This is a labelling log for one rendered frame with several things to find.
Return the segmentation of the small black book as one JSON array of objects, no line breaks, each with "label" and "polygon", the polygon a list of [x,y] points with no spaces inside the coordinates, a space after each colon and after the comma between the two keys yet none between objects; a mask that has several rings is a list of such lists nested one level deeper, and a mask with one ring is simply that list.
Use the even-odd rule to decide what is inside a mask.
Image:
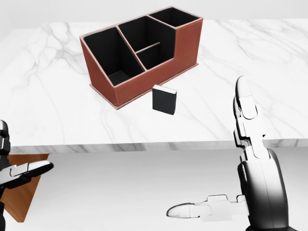
[{"label": "small black book", "polygon": [[176,109],[176,99],[176,90],[159,85],[154,85],[152,87],[153,110],[174,115]]}]

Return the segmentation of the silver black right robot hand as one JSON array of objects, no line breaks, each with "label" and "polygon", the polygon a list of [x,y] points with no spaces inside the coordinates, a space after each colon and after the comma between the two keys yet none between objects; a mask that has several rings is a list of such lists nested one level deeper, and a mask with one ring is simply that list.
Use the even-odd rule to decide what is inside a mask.
[{"label": "silver black right robot hand", "polygon": [[250,223],[246,231],[288,231],[288,200],[280,164],[275,152],[263,143],[266,132],[261,110],[243,76],[236,81],[233,113],[235,144],[243,150],[237,167],[242,193],[236,201],[223,194],[208,196],[200,203],[176,205],[167,216],[213,222],[246,215]]}]

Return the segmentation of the red-brown desk caddy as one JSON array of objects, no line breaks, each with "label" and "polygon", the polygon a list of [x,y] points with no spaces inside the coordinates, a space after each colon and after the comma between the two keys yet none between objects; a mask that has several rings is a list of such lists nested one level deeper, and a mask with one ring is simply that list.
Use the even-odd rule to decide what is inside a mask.
[{"label": "red-brown desk caddy", "polygon": [[91,87],[119,109],[195,67],[202,24],[167,7],[81,35]]}]

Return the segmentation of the brown wooden table leg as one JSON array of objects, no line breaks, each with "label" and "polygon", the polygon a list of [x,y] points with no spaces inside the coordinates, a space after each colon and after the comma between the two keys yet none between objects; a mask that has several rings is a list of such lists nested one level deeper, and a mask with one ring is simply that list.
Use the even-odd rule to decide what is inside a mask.
[{"label": "brown wooden table leg", "polygon": [[[40,160],[47,160],[50,154],[14,154],[8,155],[11,165],[22,165]],[[34,193],[39,183],[40,176],[32,178],[30,183],[14,189],[5,189],[0,199],[4,203],[4,209],[19,223],[24,222]]]}]

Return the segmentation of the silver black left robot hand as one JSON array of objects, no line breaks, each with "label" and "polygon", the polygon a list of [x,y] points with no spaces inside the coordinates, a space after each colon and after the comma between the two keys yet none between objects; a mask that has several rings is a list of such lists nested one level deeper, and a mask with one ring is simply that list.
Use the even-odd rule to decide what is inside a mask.
[{"label": "silver black left robot hand", "polygon": [[14,189],[27,184],[33,177],[40,176],[54,165],[48,160],[41,160],[22,165],[11,165],[7,156],[11,150],[8,125],[0,120],[0,199],[5,189]]}]

